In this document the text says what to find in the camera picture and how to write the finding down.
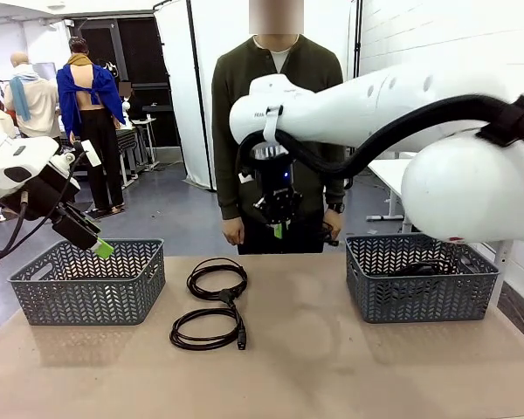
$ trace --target man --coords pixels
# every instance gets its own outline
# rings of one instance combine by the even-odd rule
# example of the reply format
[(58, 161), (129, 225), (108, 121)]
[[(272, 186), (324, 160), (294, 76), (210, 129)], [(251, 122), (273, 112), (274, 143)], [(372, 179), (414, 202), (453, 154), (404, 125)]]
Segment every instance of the man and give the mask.
[(89, 49), (83, 38), (70, 39), (72, 56), (57, 74), (60, 110), (70, 142), (76, 136), (90, 140), (102, 167), (88, 166), (87, 176), (95, 202), (94, 218), (118, 214), (124, 209), (121, 187), (121, 161), (116, 129), (124, 124), (122, 102), (113, 75), (94, 65), (87, 57)]
[[(323, 228), (331, 230), (334, 240), (341, 230), (342, 181), (324, 179), (295, 162), (294, 187), (303, 199), (297, 218), (284, 237), (277, 238), (253, 207), (262, 196), (258, 185), (240, 183), (238, 179), (238, 145), (231, 135), (229, 114), (233, 104), (248, 94), (254, 79), (280, 72), (296, 86), (313, 92), (343, 82), (340, 63), (332, 52), (292, 34), (301, 32), (298, 20), (302, 7), (302, 0), (251, 0), (251, 31), (255, 29), (258, 35), (223, 55), (214, 72), (212, 131), (217, 197), (224, 219), (223, 233), (230, 244), (238, 246), (239, 254), (320, 253), (324, 247)], [(329, 161), (344, 160), (342, 147), (307, 145)]]
[(10, 61), (14, 74), (4, 91), (4, 104), (16, 111), (19, 131), (23, 137), (52, 137), (60, 146), (56, 85), (33, 71), (24, 52), (13, 53)]

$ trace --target coiled cable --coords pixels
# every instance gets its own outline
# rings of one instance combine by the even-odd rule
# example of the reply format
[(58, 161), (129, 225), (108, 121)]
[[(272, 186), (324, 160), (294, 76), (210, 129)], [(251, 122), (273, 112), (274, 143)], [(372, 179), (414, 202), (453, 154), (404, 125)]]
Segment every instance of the coiled cable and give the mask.
[[(216, 261), (225, 261), (226, 264), (208, 264), (209, 262)], [(232, 288), (224, 288), (219, 292), (206, 291), (200, 286), (198, 286), (198, 279), (202, 278), (204, 275), (216, 271), (230, 271), (235, 272), (241, 277), (241, 282), (238, 285), (233, 286)], [(227, 305), (227, 307), (219, 308), (203, 308), (200, 310), (195, 310), (193, 312), (183, 315), (180, 319), (177, 319), (173, 323), (173, 328), (169, 335), (170, 342), (176, 347), (185, 349), (188, 351), (210, 351), (213, 349), (218, 349), (220, 347), (226, 347), (235, 340), (237, 341), (237, 347), (239, 350), (243, 351), (246, 349), (246, 328), (243, 318), (238, 312), (237, 307), (235, 306), (235, 299), (240, 297), (240, 295), (245, 291), (246, 286), (248, 285), (248, 275), (246, 274), (245, 268), (235, 262), (234, 260), (228, 258), (212, 258), (204, 260), (202, 263), (198, 264), (192, 273), (189, 275), (186, 285), (192, 295), (199, 299), (204, 299), (206, 301), (221, 301)], [(200, 317), (211, 316), (211, 315), (220, 315), (227, 316), (235, 319), (236, 325), (229, 333), (222, 334), (219, 336), (210, 336), (210, 337), (194, 337), (188, 336), (179, 331), (180, 327), (189, 321), (198, 319)]]

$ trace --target hand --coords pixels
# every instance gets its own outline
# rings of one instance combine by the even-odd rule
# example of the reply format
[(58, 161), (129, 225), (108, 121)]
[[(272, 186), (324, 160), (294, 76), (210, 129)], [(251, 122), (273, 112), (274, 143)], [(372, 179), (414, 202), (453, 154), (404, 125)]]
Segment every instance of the hand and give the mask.
[(331, 236), (332, 240), (336, 240), (340, 235), (343, 221), (341, 220), (341, 214), (338, 214), (333, 209), (327, 209), (324, 213), (324, 227), (332, 229)]
[(245, 242), (245, 225), (241, 217), (224, 220), (223, 233), (230, 245), (243, 244)]

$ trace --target light blue scarf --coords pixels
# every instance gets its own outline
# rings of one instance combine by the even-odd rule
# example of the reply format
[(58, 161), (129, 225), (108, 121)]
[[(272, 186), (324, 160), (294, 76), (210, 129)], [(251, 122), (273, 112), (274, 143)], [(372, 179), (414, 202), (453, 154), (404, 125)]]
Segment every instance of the light blue scarf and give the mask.
[(38, 75), (35, 72), (19, 72), (12, 80), (10, 80), (11, 95), (14, 99), (14, 109), (16, 114), (26, 122), (31, 119), (29, 112), (29, 105), (27, 105), (27, 98), (25, 97), (24, 83), (37, 81)]

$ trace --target gray plastic basket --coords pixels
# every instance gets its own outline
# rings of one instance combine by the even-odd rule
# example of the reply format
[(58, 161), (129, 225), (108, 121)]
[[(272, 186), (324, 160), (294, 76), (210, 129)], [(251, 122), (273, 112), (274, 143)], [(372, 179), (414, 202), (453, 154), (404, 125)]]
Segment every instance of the gray plastic basket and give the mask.
[(69, 242), (10, 278), (30, 325), (138, 325), (165, 285), (163, 241), (107, 240), (108, 259)]
[[(425, 234), (347, 239), (348, 288), (368, 323), (479, 320), (499, 271), (477, 251)], [(408, 264), (441, 259), (445, 275), (392, 278)]]

